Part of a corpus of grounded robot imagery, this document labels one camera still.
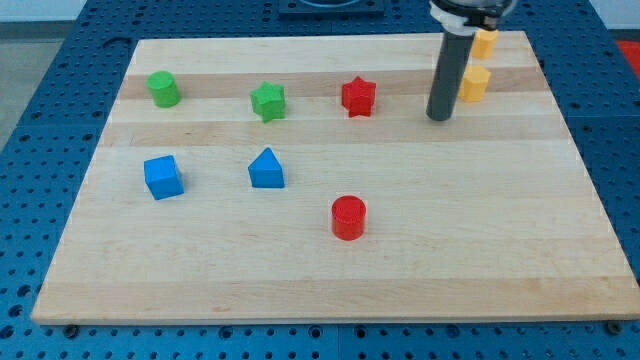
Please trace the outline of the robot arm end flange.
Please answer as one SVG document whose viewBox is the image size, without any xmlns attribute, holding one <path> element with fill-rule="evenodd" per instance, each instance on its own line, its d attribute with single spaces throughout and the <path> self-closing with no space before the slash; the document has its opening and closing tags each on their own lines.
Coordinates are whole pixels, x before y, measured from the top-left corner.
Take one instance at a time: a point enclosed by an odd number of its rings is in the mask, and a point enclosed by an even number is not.
<svg viewBox="0 0 640 360">
<path fill-rule="evenodd" d="M 515 9 L 517 0 L 429 0 L 430 15 L 449 33 L 471 36 L 495 31 Z"/>
</svg>

